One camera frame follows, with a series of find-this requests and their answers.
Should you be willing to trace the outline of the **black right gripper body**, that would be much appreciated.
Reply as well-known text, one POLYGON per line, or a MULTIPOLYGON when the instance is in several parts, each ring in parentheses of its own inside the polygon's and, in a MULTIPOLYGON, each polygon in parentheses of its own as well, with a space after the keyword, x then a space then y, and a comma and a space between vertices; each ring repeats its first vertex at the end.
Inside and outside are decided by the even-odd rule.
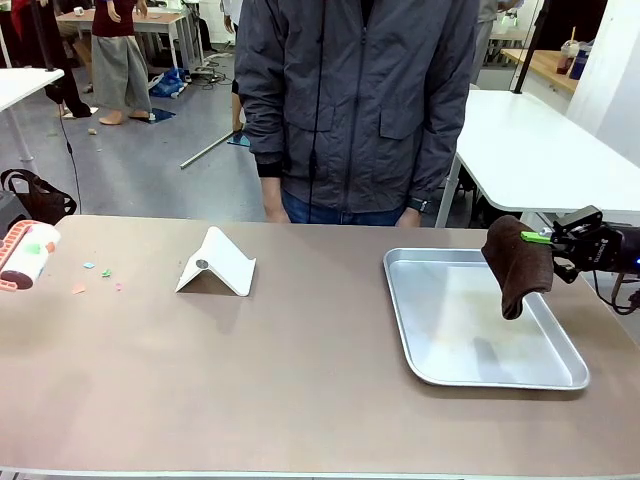
POLYGON ((618 274, 639 273, 639 228, 627 224, 604 222, 587 233, 583 271, 618 274))

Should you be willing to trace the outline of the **person's right hand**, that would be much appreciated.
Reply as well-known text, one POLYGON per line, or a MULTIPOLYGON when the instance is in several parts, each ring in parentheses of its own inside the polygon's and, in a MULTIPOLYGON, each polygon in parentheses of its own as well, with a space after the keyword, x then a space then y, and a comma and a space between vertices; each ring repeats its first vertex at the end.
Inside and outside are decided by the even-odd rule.
POLYGON ((262 187, 262 193, 263 206, 267 220, 270 223, 289 223, 290 218, 282 203, 280 186, 264 184, 262 187))

